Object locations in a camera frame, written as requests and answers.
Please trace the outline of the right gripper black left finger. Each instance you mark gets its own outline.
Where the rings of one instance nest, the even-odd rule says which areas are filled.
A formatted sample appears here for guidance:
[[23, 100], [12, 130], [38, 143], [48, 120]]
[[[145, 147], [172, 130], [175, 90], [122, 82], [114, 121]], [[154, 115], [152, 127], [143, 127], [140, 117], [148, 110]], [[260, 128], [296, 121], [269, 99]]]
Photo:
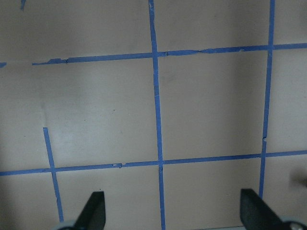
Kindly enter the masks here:
[[105, 194], [103, 191], [92, 192], [73, 228], [75, 230], [103, 230], [105, 224]]

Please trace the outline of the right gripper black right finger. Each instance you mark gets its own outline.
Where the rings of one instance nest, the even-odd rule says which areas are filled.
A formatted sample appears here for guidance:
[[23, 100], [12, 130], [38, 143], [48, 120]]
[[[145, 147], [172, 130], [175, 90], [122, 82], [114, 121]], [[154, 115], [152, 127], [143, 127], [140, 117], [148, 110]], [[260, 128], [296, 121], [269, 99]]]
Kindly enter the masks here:
[[252, 189], [241, 189], [240, 220], [247, 230], [276, 230], [283, 221]]

